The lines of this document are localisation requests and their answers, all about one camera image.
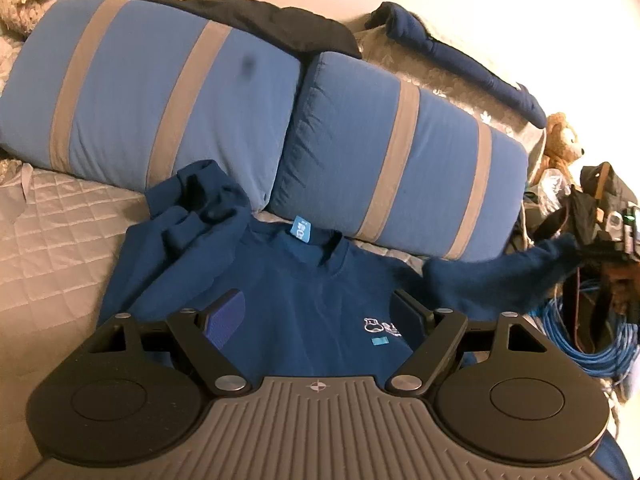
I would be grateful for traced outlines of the navy blue sweatshirt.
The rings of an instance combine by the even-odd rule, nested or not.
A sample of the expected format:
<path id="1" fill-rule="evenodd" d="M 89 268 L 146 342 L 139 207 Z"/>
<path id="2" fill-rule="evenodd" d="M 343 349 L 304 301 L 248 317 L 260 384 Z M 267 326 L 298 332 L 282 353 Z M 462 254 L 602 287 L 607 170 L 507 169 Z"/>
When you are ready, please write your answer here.
<path id="1" fill-rule="evenodd" d="M 599 387 L 525 318 L 578 267 L 573 237 L 413 270 L 257 220 L 212 160 L 145 199 L 99 316 L 144 441 L 107 470 L 199 450 L 202 478 L 629 477 Z"/>

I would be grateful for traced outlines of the beige quilted bedspread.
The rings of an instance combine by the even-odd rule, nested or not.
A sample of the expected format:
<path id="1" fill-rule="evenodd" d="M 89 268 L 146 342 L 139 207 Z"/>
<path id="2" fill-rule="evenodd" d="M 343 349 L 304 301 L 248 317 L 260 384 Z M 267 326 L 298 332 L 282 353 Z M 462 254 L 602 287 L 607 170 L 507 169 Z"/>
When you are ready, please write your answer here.
<path id="1" fill-rule="evenodd" d="M 244 320 L 222 348 L 250 381 L 372 375 L 409 355 L 394 290 L 421 296 L 419 261 L 336 231 L 308 242 L 254 217 L 211 160 L 144 195 L 23 165 L 1 190 L 1 474 L 39 453 L 25 420 L 35 386 L 112 315 L 161 321 L 239 289 Z"/>

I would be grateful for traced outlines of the right blue striped pillow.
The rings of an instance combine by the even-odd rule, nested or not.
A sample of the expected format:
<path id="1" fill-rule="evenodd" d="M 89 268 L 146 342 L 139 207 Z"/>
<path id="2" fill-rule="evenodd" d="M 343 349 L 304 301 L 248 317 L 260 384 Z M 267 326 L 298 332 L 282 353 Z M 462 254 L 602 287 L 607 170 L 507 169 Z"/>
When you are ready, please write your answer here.
<path id="1" fill-rule="evenodd" d="M 382 68 L 326 52 L 298 92 L 269 210 L 416 256 L 483 261 L 521 208 L 518 141 Z"/>

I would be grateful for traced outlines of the blue striped pillow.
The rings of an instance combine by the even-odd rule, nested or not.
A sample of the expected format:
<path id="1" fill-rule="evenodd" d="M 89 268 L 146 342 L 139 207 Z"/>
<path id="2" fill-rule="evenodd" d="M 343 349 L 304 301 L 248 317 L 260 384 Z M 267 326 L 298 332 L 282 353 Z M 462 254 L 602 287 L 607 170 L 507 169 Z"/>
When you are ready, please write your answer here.
<path id="1" fill-rule="evenodd" d="M 144 191 L 213 159 L 254 209 L 270 199 L 302 66 L 248 32 L 137 0 L 60 0 L 1 96 L 25 162 Z"/>
<path id="2" fill-rule="evenodd" d="M 521 208 L 518 141 L 382 68 L 326 52 L 298 92 L 269 210 L 416 256 L 483 261 Z"/>

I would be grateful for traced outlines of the dark bag with clutter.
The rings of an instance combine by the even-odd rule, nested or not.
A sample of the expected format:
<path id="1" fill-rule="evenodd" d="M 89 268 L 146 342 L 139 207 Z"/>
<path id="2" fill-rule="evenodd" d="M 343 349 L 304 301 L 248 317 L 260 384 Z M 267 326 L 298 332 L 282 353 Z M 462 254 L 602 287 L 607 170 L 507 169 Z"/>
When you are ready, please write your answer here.
<path id="1" fill-rule="evenodd" d="M 560 322 L 570 348 L 593 353 L 612 340 L 612 314 L 639 322 L 639 204 L 609 162 L 585 167 L 558 203 L 541 211 L 532 240 L 568 233 L 584 251 L 561 285 Z"/>

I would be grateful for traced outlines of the brown teddy bear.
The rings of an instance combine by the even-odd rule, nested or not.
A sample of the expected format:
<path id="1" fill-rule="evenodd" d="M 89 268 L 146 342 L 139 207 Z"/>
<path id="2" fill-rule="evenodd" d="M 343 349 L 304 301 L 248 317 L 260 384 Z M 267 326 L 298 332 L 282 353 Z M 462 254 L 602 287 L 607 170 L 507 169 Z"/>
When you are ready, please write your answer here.
<path id="1" fill-rule="evenodd" d="M 549 115 L 544 129 L 544 147 L 536 156 L 528 184 L 536 185 L 547 169 L 557 169 L 568 184 L 576 185 L 577 182 L 570 173 L 570 166 L 584 154 L 578 135 L 566 115 L 561 112 Z"/>

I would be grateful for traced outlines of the left blue striped pillow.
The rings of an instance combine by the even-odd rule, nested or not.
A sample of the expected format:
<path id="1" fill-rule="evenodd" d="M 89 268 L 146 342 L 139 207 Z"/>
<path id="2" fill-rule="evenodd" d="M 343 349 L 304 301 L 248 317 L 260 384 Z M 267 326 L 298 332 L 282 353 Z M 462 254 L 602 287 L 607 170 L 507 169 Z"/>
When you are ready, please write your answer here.
<path id="1" fill-rule="evenodd" d="M 137 0 L 60 0 L 1 96 L 25 162 L 144 191 L 213 159 L 254 209 L 270 199 L 302 66 L 248 32 Z"/>

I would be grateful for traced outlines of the folded dark blue garment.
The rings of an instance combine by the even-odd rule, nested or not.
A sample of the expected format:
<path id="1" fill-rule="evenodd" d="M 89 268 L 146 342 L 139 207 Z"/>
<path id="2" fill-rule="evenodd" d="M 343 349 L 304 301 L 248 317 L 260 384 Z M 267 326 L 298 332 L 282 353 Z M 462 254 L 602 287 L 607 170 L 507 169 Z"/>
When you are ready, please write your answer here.
<path id="1" fill-rule="evenodd" d="M 384 1 L 364 22 L 365 29 L 380 26 L 385 28 L 385 35 L 391 40 L 475 84 L 535 127 L 543 129 L 547 125 L 547 115 L 525 87 L 509 84 L 472 56 L 437 39 L 416 14 L 400 4 Z"/>

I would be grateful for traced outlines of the black folded garment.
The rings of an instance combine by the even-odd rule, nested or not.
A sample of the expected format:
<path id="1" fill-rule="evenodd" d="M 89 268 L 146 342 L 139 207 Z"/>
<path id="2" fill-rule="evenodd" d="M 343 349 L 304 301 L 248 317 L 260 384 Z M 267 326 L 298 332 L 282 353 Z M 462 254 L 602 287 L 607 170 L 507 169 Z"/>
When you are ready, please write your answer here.
<path id="1" fill-rule="evenodd" d="M 141 0 L 171 6 L 250 34 L 304 60 L 322 52 L 360 60 L 354 34 L 342 23 L 295 6 L 260 0 Z"/>

